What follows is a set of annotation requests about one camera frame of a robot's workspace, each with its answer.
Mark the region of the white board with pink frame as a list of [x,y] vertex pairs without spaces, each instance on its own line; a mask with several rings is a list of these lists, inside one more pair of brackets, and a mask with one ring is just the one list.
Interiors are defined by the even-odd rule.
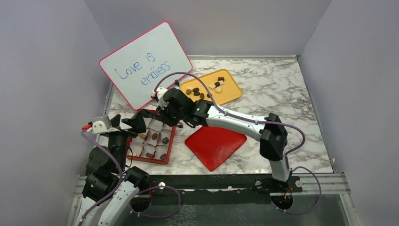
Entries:
[[135,110],[145,106],[157,83],[170,87],[193,68],[167,21],[148,30],[99,61],[99,66]]

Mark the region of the dark round chocolate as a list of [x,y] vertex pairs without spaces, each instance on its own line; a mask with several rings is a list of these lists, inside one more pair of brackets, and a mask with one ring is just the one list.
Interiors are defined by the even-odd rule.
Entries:
[[165,138],[163,138],[162,139],[162,144],[168,144],[169,143],[169,138],[168,137],[165,137]]

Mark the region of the red box lid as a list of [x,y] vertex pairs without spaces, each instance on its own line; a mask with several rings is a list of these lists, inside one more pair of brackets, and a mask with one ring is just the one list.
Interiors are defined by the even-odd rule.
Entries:
[[213,172],[246,141],[247,136],[238,132],[218,127],[201,127],[185,140],[185,144]]

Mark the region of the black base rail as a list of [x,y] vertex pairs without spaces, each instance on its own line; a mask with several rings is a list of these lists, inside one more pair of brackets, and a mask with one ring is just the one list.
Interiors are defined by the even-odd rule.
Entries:
[[302,192],[298,182],[296,176],[279,182],[271,174],[151,175],[145,188],[153,190],[137,195],[130,204],[144,210],[151,205],[270,204],[278,200],[290,207],[293,194]]

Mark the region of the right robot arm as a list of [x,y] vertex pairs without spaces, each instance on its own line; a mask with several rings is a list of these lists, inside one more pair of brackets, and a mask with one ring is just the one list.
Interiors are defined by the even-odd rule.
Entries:
[[290,186],[290,172],[284,156],[288,132],[277,115],[271,113],[263,118],[230,111],[203,99],[192,101],[176,88],[159,87],[153,98],[159,103],[156,110],[162,121],[169,126],[183,121],[192,128],[223,128],[258,141],[260,155],[270,162],[272,187],[282,192]]

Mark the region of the yellow plastic tray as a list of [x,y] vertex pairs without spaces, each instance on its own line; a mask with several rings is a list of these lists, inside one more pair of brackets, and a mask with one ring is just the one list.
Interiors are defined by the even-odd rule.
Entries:
[[[216,88],[210,89],[210,84],[215,84]],[[199,88],[199,91],[193,92],[194,88]],[[226,104],[242,96],[241,88],[226,69],[202,75],[199,77],[199,80],[192,78],[180,85],[180,90],[193,101],[200,99],[211,101],[206,89],[209,89],[218,105]]]

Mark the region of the brown square chocolate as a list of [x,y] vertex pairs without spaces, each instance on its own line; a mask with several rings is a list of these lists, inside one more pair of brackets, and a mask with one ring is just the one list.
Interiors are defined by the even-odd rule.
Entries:
[[154,153],[146,153],[145,156],[146,156],[147,158],[151,158],[151,159],[154,159],[154,158],[155,158],[155,154],[154,154]]

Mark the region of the red chocolate box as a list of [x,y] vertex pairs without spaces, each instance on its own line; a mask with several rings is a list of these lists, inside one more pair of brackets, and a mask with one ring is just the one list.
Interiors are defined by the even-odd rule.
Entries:
[[[126,159],[130,162],[141,161],[159,165],[167,165],[169,163],[170,155],[172,152],[172,145],[175,136],[175,127],[170,127],[160,121],[153,120],[150,118],[145,118],[147,124],[147,129],[143,134],[146,134],[146,139],[139,137],[129,138],[127,141],[127,156]],[[152,140],[152,134],[157,133],[158,139]],[[162,144],[162,139],[168,137],[169,143]],[[154,153],[155,158],[147,158],[146,153]],[[167,154],[165,160],[161,160],[160,156],[162,154]]]

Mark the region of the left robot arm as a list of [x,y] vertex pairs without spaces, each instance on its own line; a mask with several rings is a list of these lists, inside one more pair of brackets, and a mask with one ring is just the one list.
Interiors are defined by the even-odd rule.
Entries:
[[95,147],[86,164],[76,226],[112,226],[137,194],[150,187],[149,174],[138,167],[125,169],[128,139],[145,132],[145,119],[161,121],[154,110],[139,110],[132,118],[120,114],[93,118],[81,135]]

